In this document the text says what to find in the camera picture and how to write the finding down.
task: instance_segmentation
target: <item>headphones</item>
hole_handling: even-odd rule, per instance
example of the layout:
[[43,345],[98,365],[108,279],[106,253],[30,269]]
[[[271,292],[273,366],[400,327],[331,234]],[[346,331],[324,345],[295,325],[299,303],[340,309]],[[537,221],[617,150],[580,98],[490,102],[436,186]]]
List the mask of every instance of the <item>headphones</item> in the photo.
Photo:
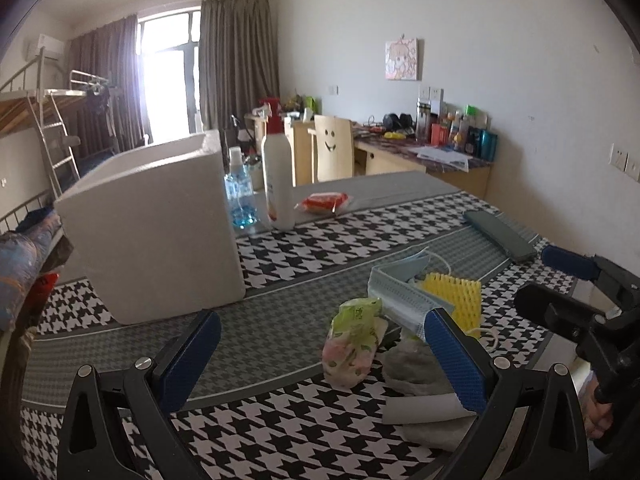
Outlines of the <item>headphones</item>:
[[414,118],[409,114],[400,114],[399,117],[396,114],[387,114],[382,119],[382,125],[388,132],[407,130],[414,127]]

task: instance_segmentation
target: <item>air conditioner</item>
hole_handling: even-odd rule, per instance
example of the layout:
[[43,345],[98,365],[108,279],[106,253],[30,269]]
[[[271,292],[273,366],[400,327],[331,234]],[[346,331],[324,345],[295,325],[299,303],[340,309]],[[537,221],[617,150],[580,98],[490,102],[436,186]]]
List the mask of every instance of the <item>air conditioner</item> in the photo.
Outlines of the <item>air conditioner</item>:
[[29,59],[36,57],[42,47],[44,47],[44,57],[47,59],[55,59],[57,61],[65,55],[64,41],[56,40],[56,38],[52,38],[46,34],[41,34],[38,36],[38,40],[32,41],[29,46]]

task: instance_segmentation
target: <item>red snack package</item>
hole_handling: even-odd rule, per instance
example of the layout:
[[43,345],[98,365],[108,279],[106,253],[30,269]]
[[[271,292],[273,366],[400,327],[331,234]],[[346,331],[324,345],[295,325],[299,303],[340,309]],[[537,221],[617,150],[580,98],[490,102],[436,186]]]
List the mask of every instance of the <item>red snack package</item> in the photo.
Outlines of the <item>red snack package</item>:
[[296,208],[312,214],[334,213],[349,201],[346,193],[313,193],[300,202]]

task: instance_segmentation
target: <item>white foam box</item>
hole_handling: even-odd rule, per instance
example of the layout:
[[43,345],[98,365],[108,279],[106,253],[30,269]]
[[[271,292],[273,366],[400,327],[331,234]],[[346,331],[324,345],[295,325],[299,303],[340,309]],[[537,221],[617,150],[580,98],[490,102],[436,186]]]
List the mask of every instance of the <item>white foam box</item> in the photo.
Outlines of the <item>white foam box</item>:
[[218,134],[198,134],[116,155],[56,201],[87,277],[118,322],[244,297],[223,177]]

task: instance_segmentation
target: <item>wooden chair back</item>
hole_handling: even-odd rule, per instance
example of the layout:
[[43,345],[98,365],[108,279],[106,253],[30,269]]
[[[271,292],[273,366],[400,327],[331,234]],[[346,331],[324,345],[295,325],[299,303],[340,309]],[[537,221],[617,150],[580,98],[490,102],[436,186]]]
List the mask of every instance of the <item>wooden chair back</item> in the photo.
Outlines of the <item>wooden chair back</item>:
[[354,175],[351,121],[329,116],[315,117],[318,153],[318,182]]

